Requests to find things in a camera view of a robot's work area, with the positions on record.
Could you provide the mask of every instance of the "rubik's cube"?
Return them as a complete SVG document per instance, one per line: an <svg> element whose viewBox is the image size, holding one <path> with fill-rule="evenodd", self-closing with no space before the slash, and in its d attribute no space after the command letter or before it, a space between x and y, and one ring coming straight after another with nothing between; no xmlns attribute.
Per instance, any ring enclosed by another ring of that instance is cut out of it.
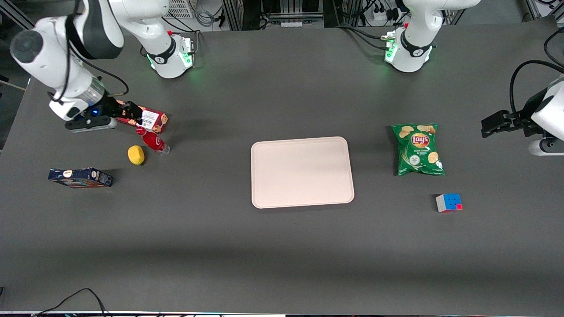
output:
<svg viewBox="0 0 564 317"><path fill-rule="evenodd" d="M436 198L437 209L440 213L450 213L462 210L460 195L457 193L444 193Z"/></svg>

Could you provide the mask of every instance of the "green chip bag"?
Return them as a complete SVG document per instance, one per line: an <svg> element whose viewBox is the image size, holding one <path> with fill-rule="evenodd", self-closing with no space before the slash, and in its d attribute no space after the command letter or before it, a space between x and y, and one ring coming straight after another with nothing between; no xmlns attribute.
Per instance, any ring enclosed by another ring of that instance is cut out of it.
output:
<svg viewBox="0 0 564 317"><path fill-rule="evenodd" d="M410 171L429 175L444 175L443 164L435 148L436 124L393 125L398 138L398 176Z"/></svg>

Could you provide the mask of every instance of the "lay's logo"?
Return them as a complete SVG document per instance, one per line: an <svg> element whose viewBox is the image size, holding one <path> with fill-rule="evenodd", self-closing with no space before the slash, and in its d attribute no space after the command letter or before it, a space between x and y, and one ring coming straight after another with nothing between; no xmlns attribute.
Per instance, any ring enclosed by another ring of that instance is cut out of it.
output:
<svg viewBox="0 0 564 317"><path fill-rule="evenodd" d="M418 148L424 148L429 145L429 137L423 133L415 133L411 136L411 143Z"/></svg>

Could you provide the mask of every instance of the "bottle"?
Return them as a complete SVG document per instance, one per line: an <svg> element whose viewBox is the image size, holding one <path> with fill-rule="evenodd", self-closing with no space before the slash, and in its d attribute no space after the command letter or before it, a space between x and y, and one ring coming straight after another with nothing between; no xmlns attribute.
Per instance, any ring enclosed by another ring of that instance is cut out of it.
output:
<svg viewBox="0 0 564 317"><path fill-rule="evenodd" d="M158 155L167 155L170 152L170 147L161 138L159 138L153 131L147 131L144 127L138 126L135 132L143 138L143 142L154 149Z"/></svg>

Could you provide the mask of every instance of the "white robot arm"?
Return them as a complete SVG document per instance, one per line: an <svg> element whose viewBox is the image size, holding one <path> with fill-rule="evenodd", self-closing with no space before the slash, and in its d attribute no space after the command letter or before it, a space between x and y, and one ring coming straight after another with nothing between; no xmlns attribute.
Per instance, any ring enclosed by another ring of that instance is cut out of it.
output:
<svg viewBox="0 0 564 317"><path fill-rule="evenodd" d="M385 61L397 70L411 73L429 60L433 40L443 25L441 10L461 10L477 5L480 0L403 0L411 12L409 26L388 32L382 39L391 39Z"/></svg>
<svg viewBox="0 0 564 317"><path fill-rule="evenodd" d="M542 135L529 144L531 154L564 155L564 75L530 97L522 110L500 110L482 120L484 138L498 132L521 129L526 137Z"/></svg>
<svg viewBox="0 0 564 317"><path fill-rule="evenodd" d="M192 40L169 34L158 18L169 11L169 0L109 0L117 22L147 51L151 67L163 78L176 78L193 66Z"/></svg>
<svg viewBox="0 0 564 317"><path fill-rule="evenodd" d="M21 31L11 42L10 53L29 74L55 89L49 106L67 121L67 129L113 128L115 117L140 122L140 108L131 102L120 105L108 97L102 83L71 54L74 47L89 59L113 59L124 45L108 0L84 0L84 4L82 14L46 17L32 30Z"/></svg>

